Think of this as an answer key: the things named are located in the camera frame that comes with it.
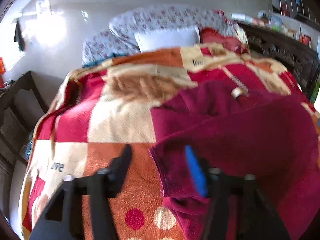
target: white pillow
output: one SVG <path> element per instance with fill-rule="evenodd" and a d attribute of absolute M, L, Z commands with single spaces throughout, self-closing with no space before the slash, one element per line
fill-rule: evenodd
<path fill-rule="evenodd" d="M 135 33 L 134 37 L 140 52 L 153 51 L 160 48 L 189 47 L 200 43 L 198 26 Z"/>

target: red polka dot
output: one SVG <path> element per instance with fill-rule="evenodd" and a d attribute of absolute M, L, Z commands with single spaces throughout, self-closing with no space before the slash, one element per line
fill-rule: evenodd
<path fill-rule="evenodd" d="M 143 227 L 144 224 L 144 217 L 142 212 L 137 208 L 130 209 L 125 214 L 125 223 L 129 228 L 139 230 Z"/>

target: floor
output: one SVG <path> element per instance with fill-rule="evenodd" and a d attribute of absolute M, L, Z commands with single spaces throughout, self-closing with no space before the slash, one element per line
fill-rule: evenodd
<path fill-rule="evenodd" d="M 255 16 L 268 9 L 268 0 L 45 0 L 50 4 L 38 17 L 39 0 L 16 0 L 0 23 L 0 57 L 7 72 L 4 80 L 18 79 L 31 70 L 34 81 L 49 105 L 67 73 L 82 66 L 82 44 L 86 37 L 108 28 L 109 20 L 127 10 L 156 3 L 184 3 L 212 9 Z M 20 52 L 13 42 L 16 19 L 23 31 L 25 51 Z M 27 93 L 17 98 L 20 109 L 33 105 Z M 36 122 L 39 109 L 24 110 L 25 118 Z M 12 179 L 10 211 L 11 225 L 21 237 L 18 220 L 18 201 L 25 173 L 20 162 Z"/>

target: orange object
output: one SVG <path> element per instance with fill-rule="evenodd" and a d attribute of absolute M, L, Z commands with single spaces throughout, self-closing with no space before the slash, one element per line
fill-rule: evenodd
<path fill-rule="evenodd" d="M 0 75 L 3 75 L 5 73 L 4 64 L 2 57 L 0 57 Z"/>

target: dark wooden furniture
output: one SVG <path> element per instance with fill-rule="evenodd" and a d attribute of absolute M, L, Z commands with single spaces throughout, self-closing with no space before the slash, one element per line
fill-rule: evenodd
<path fill-rule="evenodd" d="M 32 90 L 39 105 L 41 106 L 42 110 L 44 111 L 44 113 L 46 113 L 48 111 L 48 107 L 45 104 L 45 102 L 43 101 L 43 99 L 42 99 L 42 97 L 36 87 L 36 84 L 33 81 L 33 78 L 31 76 L 31 72 L 29 71 L 29 72 L 25 73 L 23 76 L 21 76 L 16 82 L 14 82 L 12 84 L 12 86 L 4 94 L 0 95 L 0 128 L 2 127 L 3 122 L 4 122 L 4 111 L 5 111 L 5 109 L 7 109 L 9 107 L 11 109 L 11 111 L 13 112 L 13 114 L 16 116 L 19 123 L 22 125 L 22 127 L 24 127 L 26 131 L 29 131 L 29 132 L 32 131 L 33 127 L 29 127 L 26 124 L 26 122 L 23 120 L 23 118 L 19 114 L 19 111 L 17 110 L 17 108 L 15 107 L 15 105 L 13 103 L 14 96 L 22 89 Z M 22 156 L 20 156 L 19 152 L 17 152 L 12 147 L 12 145 L 8 142 L 8 140 L 1 133 L 1 131 L 0 131 L 0 140 L 4 142 L 4 144 L 17 157 L 18 160 L 22 161 L 27 166 L 27 161 Z M 4 156 L 1 155 L 1 152 L 0 152 L 0 158 L 4 162 L 9 163 L 4 158 Z"/>
<path fill-rule="evenodd" d="M 298 81 L 302 92 L 310 99 L 320 73 L 317 53 L 282 33 L 237 23 L 247 33 L 250 49 L 285 65 Z"/>

